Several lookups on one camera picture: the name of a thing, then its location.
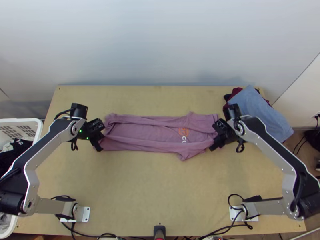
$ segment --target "white wall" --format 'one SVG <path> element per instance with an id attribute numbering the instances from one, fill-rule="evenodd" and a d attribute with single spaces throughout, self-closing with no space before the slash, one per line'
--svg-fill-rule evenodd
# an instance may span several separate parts
<path id="1" fill-rule="evenodd" d="M 320 51 L 319 0 L 1 0 L 0 87 L 263 87 L 272 102 Z"/>
<path id="2" fill-rule="evenodd" d="M 313 116 L 320 112 L 319 96 L 320 54 L 272 106 L 292 127 L 315 127 Z"/>

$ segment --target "wooden table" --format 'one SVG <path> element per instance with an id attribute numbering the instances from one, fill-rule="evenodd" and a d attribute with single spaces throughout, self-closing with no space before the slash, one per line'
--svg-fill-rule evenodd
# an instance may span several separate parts
<path id="1" fill-rule="evenodd" d="M 73 102 L 88 106 L 88 120 L 109 113 L 182 116 L 218 113 L 224 117 L 223 95 L 233 87 L 217 86 L 58 86 L 44 123 L 47 132 L 54 116 Z M 37 169 L 38 194 L 51 198 L 67 194 L 90 206 L 88 223 L 76 230 L 87 234 L 152 236 L 153 226 L 166 226 L 168 236 L 201 236 L 231 224 L 227 197 L 281 196 L 282 172 L 258 148 L 237 143 L 207 150 L 185 162 L 175 154 L 96 152 L 87 141 L 79 151 L 63 143 Z M 286 216 L 260 216 L 229 235 L 304 231 L 304 222 Z M 19 218 L 15 232 L 70 235 L 56 217 L 34 214 Z"/>

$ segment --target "wire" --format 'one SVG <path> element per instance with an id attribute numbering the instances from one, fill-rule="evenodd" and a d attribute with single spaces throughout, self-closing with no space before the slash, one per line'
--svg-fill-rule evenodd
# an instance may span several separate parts
<path id="1" fill-rule="evenodd" d="M 252 230 L 253 227 L 252 227 L 251 225 L 247 224 L 247 222 L 244 222 L 244 224 L 234 225 L 236 219 L 238 218 L 238 216 L 239 216 L 242 212 L 243 212 L 243 210 L 241 210 L 240 212 L 238 212 L 238 214 L 236 215 L 236 217 L 234 218 L 234 220 L 232 221 L 232 224 L 231 224 L 230 226 L 226 226 L 226 227 L 223 227 L 223 228 L 219 228 L 219 229 L 217 229 L 217 230 L 215 230 L 215 231 L 213 231 L 213 232 L 211 232 L 211 233 L 209 233 L 209 234 L 207 234 L 207 235 L 204 235 L 204 236 L 199 237 L 198 239 L 199 239 L 199 240 L 202 240 L 202 239 L 207 238 L 207 237 L 209 237 L 209 236 L 223 235 L 223 234 L 227 233 L 231 228 L 234 228 L 234 227 L 247 227 L 247 228 L 249 228 L 250 230 Z"/>
<path id="2" fill-rule="evenodd" d="M 244 224 L 234 225 L 236 219 L 238 218 L 238 216 L 239 216 L 242 212 L 244 212 L 244 210 L 243 210 L 242 208 L 235 208 L 235 207 L 233 207 L 233 206 L 230 204 L 230 198 L 231 198 L 232 196 L 238 196 L 239 198 L 242 199 L 242 201 L 244 200 L 243 197 L 240 196 L 239 194 L 233 193 L 233 194 L 230 194 L 230 195 L 228 196 L 228 204 L 229 204 L 230 208 L 239 211 L 239 212 L 237 213 L 236 217 L 233 219 L 232 224 L 231 224 L 230 226 L 226 226 L 226 227 L 223 227 L 223 228 L 219 228 L 219 229 L 217 229 L 217 230 L 215 230 L 215 231 L 213 231 L 213 232 L 211 232 L 211 233 L 209 233 L 209 234 L 207 234 L 207 235 L 201 236 L 201 237 L 198 238 L 199 240 L 202 240 L 202 239 L 207 238 L 207 237 L 209 237 L 209 236 L 223 235 L 223 234 L 227 233 L 231 228 L 234 228 L 234 227 L 247 227 L 247 228 L 249 228 L 250 230 L 253 229 L 253 227 L 252 227 L 251 225 L 249 225 L 246 221 L 244 221 Z"/>
<path id="3" fill-rule="evenodd" d="M 65 110 L 65 111 L 62 111 L 62 112 L 59 112 L 55 117 L 54 117 L 54 119 L 53 120 L 56 120 L 60 115 L 62 115 L 62 114 L 66 114 L 67 112 L 70 112 L 71 110 L 73 110 L 74 108 L 70 108 L 70 109 L 68 109 L 68 110 Z"/>
<path id="4" fill-rule="evenodd" d="M 231 208 L 231 209 L 234 209 L 234 210 L 241 211 L 242 208 L 235 208 L 235 207 L 231 206 L 231 204 L 230 204 L 230 198 L 231 198 L 232 196 L 238 196 L 238 197 L 240 197 L 240 198 L 242 199 L 242 201 L 244 200 L 243 197 L 240 196 L 239 194 L 235 194 L 235 193 L 230 194 L 230 195 L 228 196 L 228 204 L 229 204 L 230 208 Z"/>
<path id="5" fill-rule="evenodd" d="M 147 239 L 141 238 L 141 237 L 129 237 L 129 238 L 137 238 L 137 239 L 147 240 Z"/>
<path id="6" fill-rule="evenodd" d="M 316 130 L 317 127 L 318 127 L 318 125 L 319 125 L 319 116 L 314 116 L 314 118 L 317 120 L 317 125 L 316 125 L 316 127 L 314 128 L 314 129 Z M 304 142 L 301 144 L 301 146 L 300 146 L 300 148 L 298 149 L 297 153 L 296 153 L 296 154 L 294 153 L 294 152 L 296 151 L 297 146 L 301 143 L 301 141 L 304 139 L 304 137 L 305 137 L 305 136 L 303 136 L 303 137 L 300 139 L 300 141 L 298 142 L 298 144 L 294 147 L 294 150 L 293 150 L 293 154 L 294 154 L 294 155 L 297 155 L 298 152 L 299 152 L 299 150 L 300 150 L 300 148 L 302 147 L 302 145 L 306 143 L 307 140 L 304 141 Z"/>
<path id="7" fill-rule="evenodd" d="M 68 196 L 68 195 L 60 195 L 60 196 L 55 196 L 55 197 L 53 197 L 53 198 L 51 198 L 51 199 L 56 199 L 56 198 L 59 198 L 59 197 L 71 198 L 71 197 Z M 69 227 L 68 225 L 66 225 L 64 222 L 61 222 L 61 223 L 62 223 L 62 225 L 63 225 L 66 229 L 68 229 L 68 230 L 71 232 L 71 237 L 72 237 L 73 240 L 76 240 L 74 234 L 78 234 L 78 235 L 80 235 L 80 236 L 88 237 L 88 238 L 97 238 L 97 240 L 99 240 L 99 239 L 102 238 L 102 237 L 104 237 L 104 238 L 117 238 L 117 236 L 116 236 L 115 234 L 108 233 L 108 232 L 103 233 L 103 234 L 101 234 L 101 235 L 88 235 L 88 234 L 83 234 L 83 233 L 80 233 L 80 232 L 74 230 L 74 226 L 76 225 L 75 222 L 73 222 L 73 223 L 71 224 L 71 227 Z"/>
<path id="8" fill-rule="evenodd" d="M 300 151 L 300 148 L 301 148 L 306 142 L 307 142 L 307 140 L 305 140 L 305 141 L 301 144 L 301 146 L 299 147 L 299 149 L 298 149 L 298 151 L 297 151 L 297 153 L 296 153 L 296 156 L 298 155 L 298 153 L 299 153 L 299 151 Z"/>
<path id="9" fill-rule="evenodd" d="M 302 142 L 303 139 L 304 139 L 304 136 L 301 138 L 301 140 L 298 142 L 298 144 L 294 147 L 293 154 L 296 151 L 297 146 Z"/>

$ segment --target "laundry basket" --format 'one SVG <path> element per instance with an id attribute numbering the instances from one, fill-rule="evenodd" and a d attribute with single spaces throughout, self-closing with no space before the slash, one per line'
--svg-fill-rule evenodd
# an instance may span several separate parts
<path id="1" fill-rule="evenodd" d="M 40 139 L 43 123 L 37 118 L 5 118 L 0 119 L 0 149 L 15 138 L 33 140 Z M 8 237 L 16 227 L 18 217 L 0 212 L 0 239 Z"/>

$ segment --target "black motor joint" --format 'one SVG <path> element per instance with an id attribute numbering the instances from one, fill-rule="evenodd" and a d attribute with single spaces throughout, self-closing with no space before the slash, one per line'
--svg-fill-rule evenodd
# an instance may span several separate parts
<path id="1" fill-rule="evenodd" d="M 88 107 L 73 103 L 71 105 L 70 110 L 70 117 L 78 117 L 78 118 L 87 118 L 87 111 Z M 71 140 L 74 147 L 72 147 L 72 150 L 77 150 L 78 147 L 76 146 L 76 140 L 77 139 L 83 139 L 90 141 L 91 145 L 95 147 L 95 149 L 100 152 L 103 150 L 103 148 L 99 144 L 99 140 L 104 138 L 104 135 L 102 134 L 102 130 L 105 129 L 105 126 L 101 119 L 96 118 L 94 120 L 91 120 L 90 122 L 85 121 L 81 129 L 79 130 L 77 136 Z"/>
<path id="2" fill-rule="evenodd" d="M 233 128 L 227 123 L 228 120 L 234 119 L 234 128 L 239 129 L 238 120 L 240 120 L 240 116 L 242 116 L 240 108 L 237 104 L 232 104 L 225 108 L 223 113 L 226 120 L 220 118 L 212 125 L 218 135 L 214 138 L 214 143 L 209 149 L 210 151 L 214 151 L 217 148 L 222 148 L 226 144 L 237 141 L 239 145 L 236 152 L 242 152 L 244 150 L 244 140 L 238 137 Z"/>

